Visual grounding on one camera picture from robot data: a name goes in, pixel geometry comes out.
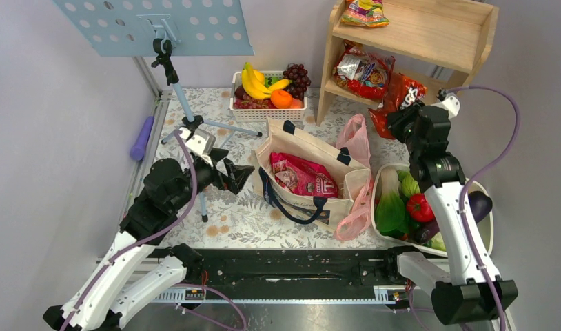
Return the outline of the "orange red chips bag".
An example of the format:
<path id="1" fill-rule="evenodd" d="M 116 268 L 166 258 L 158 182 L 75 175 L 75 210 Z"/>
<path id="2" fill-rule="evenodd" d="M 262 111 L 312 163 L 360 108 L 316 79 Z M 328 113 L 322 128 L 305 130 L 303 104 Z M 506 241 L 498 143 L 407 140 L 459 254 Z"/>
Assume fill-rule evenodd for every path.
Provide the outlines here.
<path id="1" fill-rule="evenodd" d="M 415 101 L 423 100 L 427 92 L 428 88 L 421 82 L 401 73 L 392 74 L 382 105 L 376 109 L 369 109 L 369 116 L 378 135 L 384 139 L 395 140 L 387 128 L 387 115 L 406 108 Z"/>

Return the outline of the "pink plastic grocery bag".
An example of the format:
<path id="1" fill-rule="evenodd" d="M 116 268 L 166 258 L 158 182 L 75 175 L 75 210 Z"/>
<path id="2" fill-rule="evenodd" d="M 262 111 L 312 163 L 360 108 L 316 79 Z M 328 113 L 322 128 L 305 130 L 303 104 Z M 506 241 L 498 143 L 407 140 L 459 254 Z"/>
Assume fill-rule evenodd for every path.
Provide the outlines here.
<path id="1" fill-rule="evenodd" d="M 339 241 L 350 241 L 364 232 L 371 225 L 373 201 L 371 194 L 374 180 L 371 177 L 369 138 L 365 117 L 355 114 L 338 135 L 336 147 L 347 148 L 350 157 L 365 166 L 363 171 L 354 171 L 346 175 L 347 187 L 344 192 L 354 201 L 347 215 L 334 232 Z"/>

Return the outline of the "beige canvas tote bag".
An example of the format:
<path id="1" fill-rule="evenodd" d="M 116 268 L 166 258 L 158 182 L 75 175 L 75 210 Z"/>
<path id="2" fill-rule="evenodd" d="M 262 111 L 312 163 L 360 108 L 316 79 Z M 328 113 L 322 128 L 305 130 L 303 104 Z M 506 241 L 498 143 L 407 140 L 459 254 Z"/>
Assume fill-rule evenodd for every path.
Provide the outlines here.
<path id="1" fill-rule="evenodd" d="M 337 225 L 349 215 L 354 201 L 344 192 L 345 177 L 365 166 L 353 160 L 347 148 L 338 149 L 322 139 L 297 128 L 291 121 L 269 118 L 268 138 L 252 151 L 256 167 L 252 181 L 254 192 L 294 223 L 317 223 L 334 232 Z M 308 197 L 292 194 L 274 179 L 269 156 L 284 152 L 324 166 L 338 184 L 338 198 Z"/>

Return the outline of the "pink snack packet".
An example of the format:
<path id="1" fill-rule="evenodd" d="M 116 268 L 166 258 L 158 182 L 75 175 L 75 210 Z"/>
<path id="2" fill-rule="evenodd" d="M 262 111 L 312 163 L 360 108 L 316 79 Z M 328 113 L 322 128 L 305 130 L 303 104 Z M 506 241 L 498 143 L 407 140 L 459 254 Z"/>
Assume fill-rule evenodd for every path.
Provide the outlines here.
<path id="1" fill-rule="evenodd" d="M 292 194 L 338 198 L 338 184 L 323 165 L 282 152 L 271 153 L 269 160 L 276 182 Z"/>

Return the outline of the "yellow banana bunch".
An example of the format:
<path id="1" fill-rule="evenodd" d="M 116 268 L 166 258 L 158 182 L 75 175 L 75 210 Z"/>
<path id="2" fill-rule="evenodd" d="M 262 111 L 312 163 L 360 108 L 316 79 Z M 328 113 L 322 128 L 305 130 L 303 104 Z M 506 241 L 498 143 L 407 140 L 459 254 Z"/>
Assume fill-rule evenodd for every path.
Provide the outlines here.
<path id="1" fill-rule="evenodd" d="M 241 83 L 248 95 L 257 100 L 264 100 L 271 97 L 271 92 L 258 81 L 254 74 L 254 69 L 250 63 L 245 63 L 241 72 Z"/>

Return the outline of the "orange fruit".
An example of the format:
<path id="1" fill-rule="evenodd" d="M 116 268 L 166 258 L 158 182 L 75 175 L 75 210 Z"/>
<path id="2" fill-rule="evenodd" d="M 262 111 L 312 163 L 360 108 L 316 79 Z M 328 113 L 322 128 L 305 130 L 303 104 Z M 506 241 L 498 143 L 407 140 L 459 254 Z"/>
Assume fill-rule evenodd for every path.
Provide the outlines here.
<path id="1" fill-rule="evenodd" d="M 271 93 L 270 100 L 278 109 L 289 109 L 292 106 L 293 96 L 285 90 L 275 90 Z"/>

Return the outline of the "single yellow banana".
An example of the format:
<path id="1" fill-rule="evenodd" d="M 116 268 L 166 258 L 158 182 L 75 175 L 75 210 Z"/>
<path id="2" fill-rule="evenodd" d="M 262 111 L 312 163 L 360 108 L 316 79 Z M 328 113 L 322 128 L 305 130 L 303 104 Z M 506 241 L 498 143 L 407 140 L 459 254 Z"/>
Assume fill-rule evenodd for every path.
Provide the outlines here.
<path id="1" fill-rule="evenodd" d="M 273 92 L 273 91 L 276 91 L 276 90 L 284 90 L 285 88 L 290 86 L 291 83 L 292 83 L 292 81 L 289 80 L 289 79 L 279 79 L 278 81 L 275 81 L 272 85 L 268 86 L 267 89 L 270 92 Z"/>

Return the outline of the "dark red grapes bunch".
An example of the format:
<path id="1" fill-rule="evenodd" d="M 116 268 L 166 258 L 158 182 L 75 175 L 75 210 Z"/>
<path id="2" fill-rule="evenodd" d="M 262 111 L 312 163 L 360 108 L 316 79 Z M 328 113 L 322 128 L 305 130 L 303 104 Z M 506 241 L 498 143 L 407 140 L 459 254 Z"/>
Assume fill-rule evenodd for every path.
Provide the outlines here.
<path id="1" fill-rule="evenodd" d="M 308 70 L 303 64 L 290 63 L 283 71 L 283 78 L 288 79 L 290 84 L 285 91 L 290 93 L 293 98 L 303 101 L 308 87 L 311 85 L 311 79 L 308 77 Z"/>

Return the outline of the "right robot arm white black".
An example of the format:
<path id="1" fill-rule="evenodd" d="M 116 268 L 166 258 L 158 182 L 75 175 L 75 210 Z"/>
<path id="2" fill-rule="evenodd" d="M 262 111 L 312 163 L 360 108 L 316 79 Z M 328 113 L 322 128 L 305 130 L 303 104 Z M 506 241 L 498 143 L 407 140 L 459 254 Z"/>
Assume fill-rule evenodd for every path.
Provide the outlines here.
<path id="1" fill-rule="evenodd" d="M 467 199 L 467 180 L 459 160 L 447 150 L 449 111 L 420 101 L 388 114 L 391 133 L 407 146 L 409 171 L 433 210 L 447 249 L 444 272 L 418 251 L 387 261 L 386 280 L 411 280 L 431 297 L 444 325 L 498 320 L 507 329 L 505 310 L 517 298 L 514 281 L 504 280 L 485 250 Z"/>

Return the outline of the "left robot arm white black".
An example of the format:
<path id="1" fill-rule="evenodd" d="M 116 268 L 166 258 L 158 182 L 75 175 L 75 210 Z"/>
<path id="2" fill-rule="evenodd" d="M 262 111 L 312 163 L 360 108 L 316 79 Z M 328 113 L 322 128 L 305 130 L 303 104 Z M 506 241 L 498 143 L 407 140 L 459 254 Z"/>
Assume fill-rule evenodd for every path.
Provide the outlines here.
<path id="1" fill-rule="evenodd" d="M 170 248 L 157 269 L 122 291 L 141 262 L 182 221 L 181 208 L 189 212 L 197 195 L 211 185 L 233 194 L 243 189 L 255 168 L 235 165 L 227 153 L 217 148 L 203 160 L 186 152 L 191 163 L 186 170 L 176 159 L 155 162 L 91 277 L 68 302 L 49 307 L 43 320 L 53 330 L 120 330 L 171 285 L 200 281 L 205 275 L 202 256 L 180 244 Z"/>

